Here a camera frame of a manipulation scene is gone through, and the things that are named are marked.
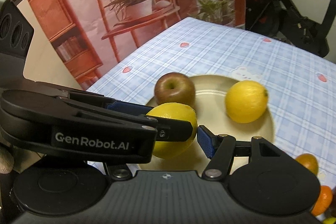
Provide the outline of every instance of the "orange wooden cabinet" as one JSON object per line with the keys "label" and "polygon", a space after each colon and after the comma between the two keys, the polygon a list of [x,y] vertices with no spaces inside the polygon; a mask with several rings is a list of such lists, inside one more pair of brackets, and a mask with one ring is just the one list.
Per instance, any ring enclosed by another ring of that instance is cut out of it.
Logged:
{"label": "orange wooden cabinet", "polygon": [[78,83],[101,77],[102,62],[68,0],[28,0],[44,33]]}

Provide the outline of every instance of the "red apple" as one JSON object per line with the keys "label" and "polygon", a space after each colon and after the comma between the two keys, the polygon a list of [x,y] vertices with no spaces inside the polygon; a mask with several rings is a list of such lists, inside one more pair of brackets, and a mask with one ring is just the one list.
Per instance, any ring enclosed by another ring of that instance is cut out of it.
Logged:
{"label": "red apple", "polygon": [[194,83],[178,72],[161,76],[154,87],[154,97],[158,105],[180,103],[194,108],[195,94]]}

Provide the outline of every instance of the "orange fruit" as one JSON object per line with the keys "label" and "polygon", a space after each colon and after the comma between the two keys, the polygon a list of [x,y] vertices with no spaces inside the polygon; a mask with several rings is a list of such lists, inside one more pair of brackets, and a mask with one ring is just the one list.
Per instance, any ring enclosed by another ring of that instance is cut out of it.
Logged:
{"label": "orange fruit", "polygon": [[313,216],[319,216],[324,213],[330,206],[333,200],[333,192],[329,186],[322,185],[320,195],[314,205],[313,210],[311,210],[311,214]]}
{"label": "orange fruit", "polygon": [[299,155],[296,159],[297,162],[301,163],[304,167],[306,167],[309,171],[317,175],[319,172],[319,163],[317,159],[312,154],[302,154]]}

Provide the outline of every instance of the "screw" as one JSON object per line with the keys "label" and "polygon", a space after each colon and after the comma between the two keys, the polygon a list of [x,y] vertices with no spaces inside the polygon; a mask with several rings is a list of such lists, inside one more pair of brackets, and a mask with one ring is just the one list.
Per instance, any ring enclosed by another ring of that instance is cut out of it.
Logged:
{"label": "screw", "polygon": [[218,178],[222,175],[222,172],[219,171],[218,169],[208,169],[205,171],[205,175],[208,178]]}
{"label": "screw", "polygon": [[128,177],[130,174],[129,174],[129,171],[126,169],[117,169],[117,170],[114,170],[112,175],[118,179],[124,179],[125,177]]}
{"label": "screw", "polygon": [[147,129],[147,130],[152,130],[155,131],[156,129],[154,127],[150,127],[150,126],[141,126],[143,129]]}

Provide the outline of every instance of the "blue plaid tablecloth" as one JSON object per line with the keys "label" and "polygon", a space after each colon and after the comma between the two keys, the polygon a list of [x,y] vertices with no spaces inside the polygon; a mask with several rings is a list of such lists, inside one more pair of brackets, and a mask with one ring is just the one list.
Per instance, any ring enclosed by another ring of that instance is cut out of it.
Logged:
{"label": "blue plaid tablecloth", "polygon": [[260,81],[269,91],[275,145],[317,156],[322,184],[336,184],[336,65],[256,33],[186,18],[145,43],[88,91],[145,104],[168,72]]}

